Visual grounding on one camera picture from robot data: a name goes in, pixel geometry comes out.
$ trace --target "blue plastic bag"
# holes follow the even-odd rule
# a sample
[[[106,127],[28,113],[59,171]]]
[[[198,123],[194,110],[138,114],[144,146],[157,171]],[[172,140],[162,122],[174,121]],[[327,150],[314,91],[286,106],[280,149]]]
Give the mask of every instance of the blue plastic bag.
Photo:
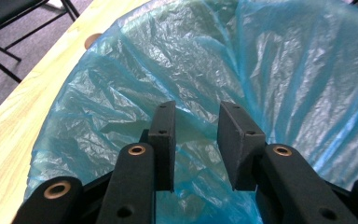
[[[216,144],[220,101],[242,105],[269,143],[324,179],[358,179],[358,9],[339,1],[152,1],[116,21],[65,81],[34,145],[26,198],[43,181],[84,184],[177,105],[174,193],[157,223],[261,222],[232,191]]]

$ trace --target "gray carpet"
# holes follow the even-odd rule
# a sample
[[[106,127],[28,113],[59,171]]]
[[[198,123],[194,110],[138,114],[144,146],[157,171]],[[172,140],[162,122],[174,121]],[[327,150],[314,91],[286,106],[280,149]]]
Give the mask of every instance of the gray carpet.
[[[91,2],[92,0],[72,0],[79,13],[83,12]],[[43,24],[44,21],[54,17],[57,12],[57,9],[53,7],[40,7],[20,20],[15,21],[0,31],[0,46],[7,46],[17,38],[32,31],[39,24]],[[69,15],[64,15],[9,50],[22,58],[20,63],[17,63],[17,61],[1,52],[0,63],[18,77],[26,77],[72,23]],[[0,70],[0,104],[5,101],[17,85],[17,82]]]

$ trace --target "light wood tabletop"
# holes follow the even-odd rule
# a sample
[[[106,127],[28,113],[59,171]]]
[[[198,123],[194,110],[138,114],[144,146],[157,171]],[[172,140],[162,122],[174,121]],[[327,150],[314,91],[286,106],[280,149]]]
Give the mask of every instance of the light wood tabletop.
[[[85,40],[147,0],[94,0],[0,106],[0,224],[10,223],[26,189],[31,151],[62,83],[86,51]]]

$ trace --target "copper-colored ring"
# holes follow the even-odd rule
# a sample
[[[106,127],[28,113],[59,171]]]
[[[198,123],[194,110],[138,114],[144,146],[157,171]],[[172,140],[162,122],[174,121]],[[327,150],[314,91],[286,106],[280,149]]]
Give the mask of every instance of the copper-colored ring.
[[[290,150],[287,147],[284,146],[276,146],[273,148],[274,152],[278,155],[281,156],[291,156],[292,155],[292,150]]]
[[[60,191],[60,192],[54,192],[54,188],[57,188],[57,187],[63,187],[63,190]],[[57,198],[61,198],[63,195],[65,195],[69,190],[71,189],[71,184],[66,181],[66,180],[63,180],[63,181],[60,181],[58,183],[55,183],[53,185],[51,185],[50,187],[48,187],[46,190],[45,190],[45,193],[44,193],[44,196],[45,198],[47,199],[57,199]]]
[[[144,152],[146,152],[146,148],[142,147],[142,146],[133,146],[129,149],[129,153],[132,156],[139,156],[141,154],[144,154]]]

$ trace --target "wooden table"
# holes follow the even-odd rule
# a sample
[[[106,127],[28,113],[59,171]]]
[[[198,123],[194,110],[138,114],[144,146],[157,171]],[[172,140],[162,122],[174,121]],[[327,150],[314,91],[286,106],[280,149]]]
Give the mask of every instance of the wooden table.
[[[0,224],[11,222],[23,201],[34,141],[85,40],[145,2],[94,0],[0,106]]]

